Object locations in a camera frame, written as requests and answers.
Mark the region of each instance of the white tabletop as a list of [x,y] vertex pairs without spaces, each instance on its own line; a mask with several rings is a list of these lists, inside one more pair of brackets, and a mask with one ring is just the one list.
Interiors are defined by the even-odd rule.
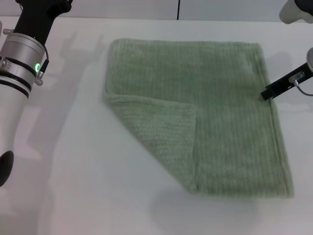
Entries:
[[[18,18],[0,20],[14,28]],[[44,85],[25,107],[14,168],[0,188],[0,234],[311,235],[313,98],[292,89],[275,99],[294,199],[192,196],[103,101],[109,47],[118,38],[258,42],[274,81],[306,62],[313,26],[57,19]],[[313,93],[313,79],[301,85]]]

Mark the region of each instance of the terry cloth texture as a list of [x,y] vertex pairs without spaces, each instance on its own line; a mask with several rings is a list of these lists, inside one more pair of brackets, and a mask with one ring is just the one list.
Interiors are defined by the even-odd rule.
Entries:
[[289,198],[277,110],[260,96],[268,83],[258,44],[120,39],[106,87],[124,124],[190,192]]

